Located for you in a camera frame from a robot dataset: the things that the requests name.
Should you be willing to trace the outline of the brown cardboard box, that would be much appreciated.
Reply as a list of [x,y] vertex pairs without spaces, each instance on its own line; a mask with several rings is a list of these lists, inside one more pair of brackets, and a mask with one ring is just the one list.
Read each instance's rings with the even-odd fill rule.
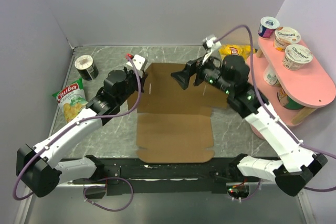
[[227,106],[226,94],[209,84],[183,90],[171,77],[178,63],[152,63],[137,107],[137,156],[146,163],[204,163],[215,155],[211,114]]

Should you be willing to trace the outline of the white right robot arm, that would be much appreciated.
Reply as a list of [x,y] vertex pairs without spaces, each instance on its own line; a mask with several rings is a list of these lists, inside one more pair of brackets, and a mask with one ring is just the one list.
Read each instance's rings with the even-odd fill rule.
[[202,82],[227,95],[227,104],[252,125],[278,155],[278,160],[236,156],[229,164],[229,175],[235,181],[256,177],[276,183],[287,195],[296,196],[327,163],[321,153],[315,153],[295,141],[293,133],[276,116],[272,104],[248,82],[250,67],[241,56],[229,55],[215,65],[215,57],[200,57],[188,61],[183,70],[171,77],[182,89],[187,89],[191,76],[194,85]]

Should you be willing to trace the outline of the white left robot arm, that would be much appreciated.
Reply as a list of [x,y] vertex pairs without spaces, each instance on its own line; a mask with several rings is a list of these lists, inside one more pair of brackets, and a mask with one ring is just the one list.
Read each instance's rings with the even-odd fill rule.
[[37,197],[44,197],[58,184],[87,178],[92,183],[103,179],[103,164],[88,156],[74,162],[62,162],[65,154],[86,136],[106,125],[112,118],[130,114],[139,104],[121,113],[120,107],[134,93],[142,93],[147,74],[143,67],[112,70],[80,113],[48,139],[17,151],[16,175]]

